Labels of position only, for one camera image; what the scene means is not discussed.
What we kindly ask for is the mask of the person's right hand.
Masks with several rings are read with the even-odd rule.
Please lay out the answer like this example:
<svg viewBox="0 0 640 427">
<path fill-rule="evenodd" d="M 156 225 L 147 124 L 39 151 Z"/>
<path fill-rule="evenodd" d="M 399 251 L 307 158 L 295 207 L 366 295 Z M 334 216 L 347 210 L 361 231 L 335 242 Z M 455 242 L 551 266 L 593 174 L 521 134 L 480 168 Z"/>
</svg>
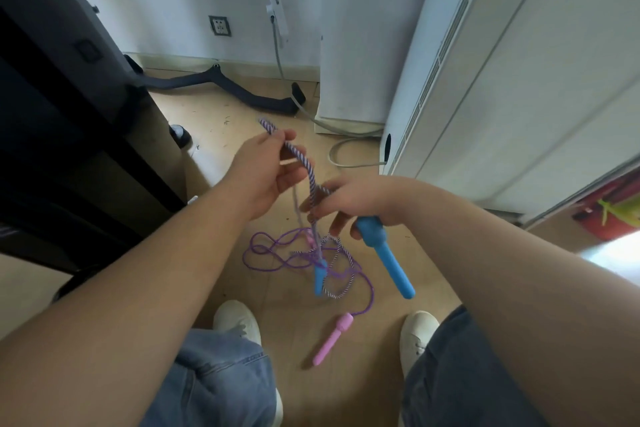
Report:
<svg viewBox="0 0 640 427">
<path fill-rule="evenodd" d="M 403 224 L 410 200 L 422 188 L 420 181 L 403 177 L 343 174 L 336 178 L 351 178 L 351 182 L 331 195 L 318 190 L 314 203 L 308 197 L 299 206 L 311 223 L 334 215 L 329 233 L 335 237 L 360 216 L 377 216 L 389 227 Z"/>
</svg>

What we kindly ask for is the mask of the person's left hand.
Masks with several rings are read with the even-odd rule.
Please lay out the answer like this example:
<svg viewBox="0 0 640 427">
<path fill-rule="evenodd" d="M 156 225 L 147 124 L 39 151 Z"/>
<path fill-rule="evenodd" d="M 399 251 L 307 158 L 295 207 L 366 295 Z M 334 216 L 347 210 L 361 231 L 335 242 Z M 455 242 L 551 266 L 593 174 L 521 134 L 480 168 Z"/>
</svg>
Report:
<svg viewBox="0 0 640 427">
<path fill-rule="evenodd" d="M 284 146 L 273 148 L 246 140 L 226 175 L 216 185 L 222 201 L 244 223 L 260 218 L 278 197 L 307 178 L 307 172 Z"/>
</svg>

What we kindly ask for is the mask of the striped jump rope blue handles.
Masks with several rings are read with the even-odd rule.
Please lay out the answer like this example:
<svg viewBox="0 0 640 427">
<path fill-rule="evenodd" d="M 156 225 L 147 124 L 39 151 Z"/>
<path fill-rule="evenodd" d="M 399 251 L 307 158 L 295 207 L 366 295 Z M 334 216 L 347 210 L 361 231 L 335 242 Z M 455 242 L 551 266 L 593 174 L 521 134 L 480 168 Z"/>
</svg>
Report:
<svg viewBox="0 0 640 427">
<path fill-rule="evenodd" d="M 315 202 L 314 200 L 318 190 L 326 195 L 330 194 L 330 190 L 316 182 L 314 168 L 308 158 L 288 140 L 284 142 L 284 147 L 287 151 L 291 152 L 292 156 L 302 164 L 307 172 L 311 202 Z M 324 259 L 323 242 L 318 234 L 315 223 L 312 223 L 310 227 L 302 227 L 301 214 L 297 201 L 298 196 L 295 190 L 293 190 L 293 198 L 294 208 L 300 224 L 299 231 L 303 232 L 310 241 L 307 253 L 310 265 L 314 269 L 314 293 L 320 296 L 321 294 L 325 294 L 324 283 L 330 272 L 329 265 Z M 377 216 L 360 216 L 356 219 L 356 226 L 362 234 L 365 245 L 375 251 L 401 296 L 407 300 L 414 298 L 415 289 L 388 245 L 387 232 L 380 218 Z"/>
</svg>

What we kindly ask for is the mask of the person's left forearm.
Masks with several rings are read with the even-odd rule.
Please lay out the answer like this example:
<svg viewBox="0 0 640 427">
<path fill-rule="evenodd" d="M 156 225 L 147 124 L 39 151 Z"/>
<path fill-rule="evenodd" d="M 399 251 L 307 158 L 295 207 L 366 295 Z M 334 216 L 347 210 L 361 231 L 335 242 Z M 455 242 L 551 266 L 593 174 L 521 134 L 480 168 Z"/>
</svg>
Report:
<svg viewBox="0 0 640 427">
<path fill-rule="evenodd" d="M 252 217 L 222 181 L 0 341 L 0 427 L 136 427 Z"/>
</svg>

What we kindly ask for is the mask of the person's right forearm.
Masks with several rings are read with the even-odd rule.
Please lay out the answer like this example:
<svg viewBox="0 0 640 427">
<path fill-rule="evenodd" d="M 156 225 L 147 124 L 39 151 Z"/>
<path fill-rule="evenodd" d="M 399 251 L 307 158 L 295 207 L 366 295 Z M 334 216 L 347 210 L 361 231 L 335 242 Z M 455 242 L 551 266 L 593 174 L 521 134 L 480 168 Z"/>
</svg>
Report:
<svg viewBox="0 0 640 427">
<path fill-rule="evenodd" d="M 555 427 L 640 427 L 640 286 L 399 178 L 402 222 Z"/>
</svg>

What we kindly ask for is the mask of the black stand base leg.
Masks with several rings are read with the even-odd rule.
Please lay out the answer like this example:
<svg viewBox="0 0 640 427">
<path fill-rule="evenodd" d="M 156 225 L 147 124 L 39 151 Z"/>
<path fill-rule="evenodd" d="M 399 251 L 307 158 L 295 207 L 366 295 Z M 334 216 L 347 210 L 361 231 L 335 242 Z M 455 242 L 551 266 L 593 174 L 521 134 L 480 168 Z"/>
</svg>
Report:
<svg viewBox="0 0 640 427">
<path fill-rule="evenodd" d="M 304 92 L 296 82 L 291 84 L 291 95 L 287 98 L 276 99 L 253 94 L 225 76 L 218 63 L 213 64 L 206 71 L 200 73 L 192 73 L 173 78 L 157 78 L 147 75 L 142 67 L 130 56 L 124 55 L 124 58 L 137 75 L 139 83 L 148 89 L 170 91 L 212 83 L 248 107 L 264 112 L 288 116 L 296 115 L 300 108 L 303 108 L 307 100 Z"/>
</svg>

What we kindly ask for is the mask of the black caster wheel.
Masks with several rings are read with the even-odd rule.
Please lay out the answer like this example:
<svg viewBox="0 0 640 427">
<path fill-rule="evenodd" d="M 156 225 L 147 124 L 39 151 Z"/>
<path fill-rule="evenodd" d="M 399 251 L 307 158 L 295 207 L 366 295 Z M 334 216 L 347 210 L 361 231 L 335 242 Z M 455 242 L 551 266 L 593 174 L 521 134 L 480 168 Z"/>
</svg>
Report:
<svg viewBox="0 0 640 427">
<path fill-rule="evenodd" d="M 172 140 L 180 149 L 189 148 L 193 144 L 191 134 L 180 124 L 169 125 Z"/>
</svg>

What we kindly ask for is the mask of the white left shoe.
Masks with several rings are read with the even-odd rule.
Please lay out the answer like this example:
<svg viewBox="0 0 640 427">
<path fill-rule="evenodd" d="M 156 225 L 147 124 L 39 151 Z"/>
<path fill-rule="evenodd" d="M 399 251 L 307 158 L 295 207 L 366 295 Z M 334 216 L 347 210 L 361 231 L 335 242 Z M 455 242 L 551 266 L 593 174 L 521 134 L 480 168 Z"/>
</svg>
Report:
<svg viewBox="0 0 640 427">
<path fill-rule="evenodd" d="M 216 310 L 212 322 L 216 332 L 232 333 L 262 345 L 259 324 L 251 309 L 237 300 L 228 300 Z"/>
</svg>

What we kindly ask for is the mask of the white shoe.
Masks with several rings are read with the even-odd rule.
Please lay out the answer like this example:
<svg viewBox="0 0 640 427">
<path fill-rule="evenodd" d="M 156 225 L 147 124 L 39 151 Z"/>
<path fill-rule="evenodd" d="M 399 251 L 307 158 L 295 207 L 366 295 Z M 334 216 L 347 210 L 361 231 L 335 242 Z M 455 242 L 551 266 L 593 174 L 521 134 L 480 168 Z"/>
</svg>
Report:
<svg viewBox="0 0 640 427">
<path fill-rule="evenodd" d="M 212 322 L 216 332 L 232 333 L 262 345 L 259 324 L 251 309 L 237 300 L 228 300 L 216 310 Z"/>
<path fill-rule="evenodd" d="M 412 312 L 404 318 L 399 335 L 399 359 L 404 379 L 425 351 L 438 327 L 437 318 L 424 310 Z"/>
</svg>

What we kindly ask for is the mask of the white right shoe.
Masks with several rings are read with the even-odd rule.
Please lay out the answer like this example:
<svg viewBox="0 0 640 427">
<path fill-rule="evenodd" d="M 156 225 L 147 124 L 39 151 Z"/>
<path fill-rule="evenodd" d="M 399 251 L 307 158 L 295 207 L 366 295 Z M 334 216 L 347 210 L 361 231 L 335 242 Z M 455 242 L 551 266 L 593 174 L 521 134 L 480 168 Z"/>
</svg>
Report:
<svg viewBox="0 0 640 427">
<path fill-rule="evenodd" d="M 425 351 L 438 327 L 437 318 L 424 310 L 412 312 L 404 318 L 399 335 L 399 359 L 404 379 Z"/>
</svg>

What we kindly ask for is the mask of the white standing air conditioner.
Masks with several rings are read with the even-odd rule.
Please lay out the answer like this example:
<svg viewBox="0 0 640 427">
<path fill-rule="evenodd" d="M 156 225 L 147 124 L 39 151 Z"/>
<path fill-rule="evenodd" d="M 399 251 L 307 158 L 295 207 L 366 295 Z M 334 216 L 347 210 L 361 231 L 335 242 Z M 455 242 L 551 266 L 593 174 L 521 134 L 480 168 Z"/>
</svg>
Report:
<svg viewBox="0 0 640 427">
<path fill-rule="evenodd" d="M 425 0 L 380 157 L 525 227 L 640 164 L 640 0 Z"/>
</svg>

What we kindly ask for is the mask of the large black screen panel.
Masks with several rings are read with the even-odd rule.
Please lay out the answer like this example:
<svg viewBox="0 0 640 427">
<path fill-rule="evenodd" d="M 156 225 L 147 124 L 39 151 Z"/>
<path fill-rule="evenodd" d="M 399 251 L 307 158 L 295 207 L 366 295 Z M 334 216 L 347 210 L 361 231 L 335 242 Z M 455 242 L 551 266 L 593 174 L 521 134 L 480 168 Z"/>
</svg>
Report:
<svg viewBox="0 0 640 427">
<path fill-rule="evenodd" d="M 87 0 L 0 0 L 0 253 L 111 264 L 186 206 L 183 158 Z"/>
</svg>

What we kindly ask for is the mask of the blue jeans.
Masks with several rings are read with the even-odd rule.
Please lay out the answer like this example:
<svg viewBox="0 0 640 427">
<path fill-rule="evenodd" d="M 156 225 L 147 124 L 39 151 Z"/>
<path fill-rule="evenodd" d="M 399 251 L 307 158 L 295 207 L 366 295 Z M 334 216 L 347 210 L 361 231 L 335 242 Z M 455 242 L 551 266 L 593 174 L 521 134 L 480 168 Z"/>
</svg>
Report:
<svg viewBox="0 0 640 427">
<path fill-rule="evenodd" d="M 282 399 L 262 346 L 189 331 L 140 427 L 280 427 Z M 399 427 L 549 427 L 464 305 L 404 379 Z"/>
</svg>

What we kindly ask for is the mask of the red bag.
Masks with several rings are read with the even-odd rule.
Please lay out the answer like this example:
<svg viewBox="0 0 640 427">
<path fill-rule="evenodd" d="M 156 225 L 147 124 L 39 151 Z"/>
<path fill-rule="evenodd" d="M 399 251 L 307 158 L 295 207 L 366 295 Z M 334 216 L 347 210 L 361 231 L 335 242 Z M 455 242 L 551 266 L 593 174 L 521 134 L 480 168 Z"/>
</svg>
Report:
<svg viewBox="0 0 640 427">
<path fill-rule="evenodd" d="M 597 204 L 597 201 L 604 199 L 610 203 L 619 203 L 638 194 L 640 194 L 640 171 L 630 172 L 610 181 L 582 199 L 572 219 L 588 233 L 604 242 L 627 236 L 640 229 L 629 227 L 612 215 L 609 215 L 603 227 L 602 207 Z"/>
</svg>

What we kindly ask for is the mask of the yellow-green plastic item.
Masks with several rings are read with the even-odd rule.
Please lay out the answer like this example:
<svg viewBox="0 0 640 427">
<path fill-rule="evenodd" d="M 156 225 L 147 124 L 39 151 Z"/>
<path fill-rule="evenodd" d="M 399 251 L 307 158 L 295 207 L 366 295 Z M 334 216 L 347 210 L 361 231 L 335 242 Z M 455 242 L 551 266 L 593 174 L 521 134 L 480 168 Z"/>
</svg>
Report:
<svg viewBox="0 0 640 427">
<path fill-rule="evenodd" d="M 619 203 L 610 203 L 604 199 L 597 201 L 602 207 L 602 226 L 607 223 L 609 215 L 634 229 L 640 229 L 640 194 L 629 197 Z"/>
</svg>

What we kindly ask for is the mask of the white wall plug bracket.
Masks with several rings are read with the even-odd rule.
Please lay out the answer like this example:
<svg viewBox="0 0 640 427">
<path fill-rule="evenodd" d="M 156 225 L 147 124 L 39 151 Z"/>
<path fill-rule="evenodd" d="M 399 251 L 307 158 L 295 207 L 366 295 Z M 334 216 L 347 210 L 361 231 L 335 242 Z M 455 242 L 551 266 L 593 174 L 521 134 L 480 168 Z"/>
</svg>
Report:
<svg viewBox="0 0 640 427">
<path fill-rule="evenodd" d="M 282 0 L 269 0 L 266 10 L 268 16 L 272 19 L 276 27 L 276 33 L 281 40 L 288 41 L 289 38 L 289 26 L 284 12 L 284 5 Z"/>
</svg>

